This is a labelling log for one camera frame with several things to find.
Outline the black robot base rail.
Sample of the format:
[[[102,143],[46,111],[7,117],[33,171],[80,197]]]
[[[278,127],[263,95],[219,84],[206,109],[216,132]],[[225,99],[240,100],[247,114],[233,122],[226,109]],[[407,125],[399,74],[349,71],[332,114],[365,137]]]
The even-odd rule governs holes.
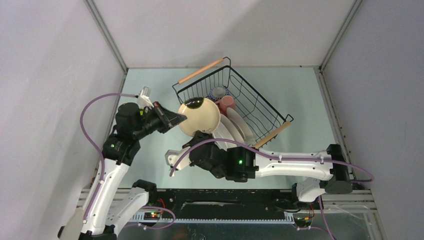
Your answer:
[[[317,213],[317,200],[303,203],[288,189],[158,189],[157,204],[177,221],[286,220],[289,213]]]

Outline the cream plate with plum blossom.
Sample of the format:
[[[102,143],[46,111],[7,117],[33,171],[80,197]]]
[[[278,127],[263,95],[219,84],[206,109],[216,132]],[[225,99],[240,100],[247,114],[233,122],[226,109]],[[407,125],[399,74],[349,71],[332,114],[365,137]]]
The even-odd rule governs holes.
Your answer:
[[[194,97],[183,102],[178,113],[186,116],[179,129],[186,135],[193,137],[196,131],[211,134],[220,122],[221,113],[215,102],[205,97]]]

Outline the green rim Hao Wei plate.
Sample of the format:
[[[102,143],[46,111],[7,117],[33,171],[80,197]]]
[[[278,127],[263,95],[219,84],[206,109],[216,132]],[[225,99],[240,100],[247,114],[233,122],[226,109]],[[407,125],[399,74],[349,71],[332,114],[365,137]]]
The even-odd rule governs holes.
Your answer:
[[[253,131],[249,127],[249,125],[245,122],[245,120],[241,117],[240,114],[237,113],[236,110],[229,107],[226,109],[226,114],[228,119],[237,127],[240,134],[243,137],[243,140],[247,144],[254,144],[256,142]]]

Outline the large pink cup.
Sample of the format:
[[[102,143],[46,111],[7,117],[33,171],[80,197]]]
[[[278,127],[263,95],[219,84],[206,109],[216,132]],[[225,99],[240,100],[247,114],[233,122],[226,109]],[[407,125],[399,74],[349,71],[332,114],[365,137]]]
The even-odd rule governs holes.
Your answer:
[[[218,108],[222,114],[226,115],[228,109],[236,110],[236,102],[232,96],[225,95],[218,101]]]

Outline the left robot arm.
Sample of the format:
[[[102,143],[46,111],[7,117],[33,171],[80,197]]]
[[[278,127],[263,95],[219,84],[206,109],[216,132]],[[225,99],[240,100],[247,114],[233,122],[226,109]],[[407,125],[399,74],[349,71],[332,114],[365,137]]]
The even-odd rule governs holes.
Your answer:
[[[116,191],[140,150],[140,140],[157,131],[166,133],[185,121],[183,114],[162,107],[157,101],[140,107],[134,102],[119,106],[113,132],[104,142],[95,183],[83,207],[76,209],[58,232],[60,240],[116,240],[130,218],[143,206],[158,202],[156,184],[136,181],[129,194],[110,210]]]

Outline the controller board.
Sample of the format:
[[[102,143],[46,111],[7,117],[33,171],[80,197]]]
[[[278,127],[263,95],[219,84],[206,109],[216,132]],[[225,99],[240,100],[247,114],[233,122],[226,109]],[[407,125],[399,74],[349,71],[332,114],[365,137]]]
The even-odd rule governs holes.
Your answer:
[[[143,214],[144,221],[158,221],[162,217],[161,212],[145,212]]]
[[[305,216],[305,217],[295,217],[294,218],[294,226],[297,229],[310,229],[312,227],[312,223],[314,220],[313,216]]]

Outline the right controller board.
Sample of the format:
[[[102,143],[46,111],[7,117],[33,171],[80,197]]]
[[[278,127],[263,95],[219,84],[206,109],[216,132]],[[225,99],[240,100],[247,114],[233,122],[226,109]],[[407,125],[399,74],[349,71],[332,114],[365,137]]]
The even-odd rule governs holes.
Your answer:
[[[314,220],[313,216],[305,216],[305,217],[295,217],[294,218],[294,226],[297,229],[310,229],[312,227],[312,223]]]

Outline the green red rim plate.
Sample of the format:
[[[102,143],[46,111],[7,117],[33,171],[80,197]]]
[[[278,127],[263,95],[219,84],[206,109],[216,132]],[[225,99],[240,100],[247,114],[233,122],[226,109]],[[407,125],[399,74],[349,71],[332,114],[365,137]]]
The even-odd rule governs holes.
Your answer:
[[[220,114],[220,122],[225,126],[225,128],[228,130],[230,135],[232,136],[233,140],[239,143],[244,144],[245,141],[237,129],[237,127],[224,115]]]

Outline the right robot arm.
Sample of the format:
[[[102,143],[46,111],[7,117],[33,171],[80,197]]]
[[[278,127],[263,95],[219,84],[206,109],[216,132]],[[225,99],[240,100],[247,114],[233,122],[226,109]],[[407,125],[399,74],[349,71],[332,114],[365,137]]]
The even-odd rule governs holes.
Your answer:
[[[348,165],[338,144],[312,153],[277,152],[197,132],[178,154],[172,169],[186,166],[197,166],[217,179],[237,183],[270,176],[304,177],[292,186],[290,201],[297,209],[304,209],[323,194],[353,191]]]

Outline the blue white patterned cup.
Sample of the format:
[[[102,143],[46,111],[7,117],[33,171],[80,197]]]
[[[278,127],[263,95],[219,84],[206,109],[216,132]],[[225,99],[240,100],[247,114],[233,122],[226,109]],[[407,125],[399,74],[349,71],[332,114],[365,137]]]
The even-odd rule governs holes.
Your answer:
[[[210,90],[209,94],[207,95],[207,98],[213,102],[218,102],[223,97],[228,96],[229,94],[230,93],[226,87],[217,86]]]

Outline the left controller board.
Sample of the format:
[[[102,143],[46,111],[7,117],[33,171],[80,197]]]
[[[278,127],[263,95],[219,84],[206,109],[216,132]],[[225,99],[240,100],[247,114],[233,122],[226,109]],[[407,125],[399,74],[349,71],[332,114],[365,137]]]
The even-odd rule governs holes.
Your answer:
[[[144,221],[158,221],[162,217],[161,212],[145,212],[143,214]]]

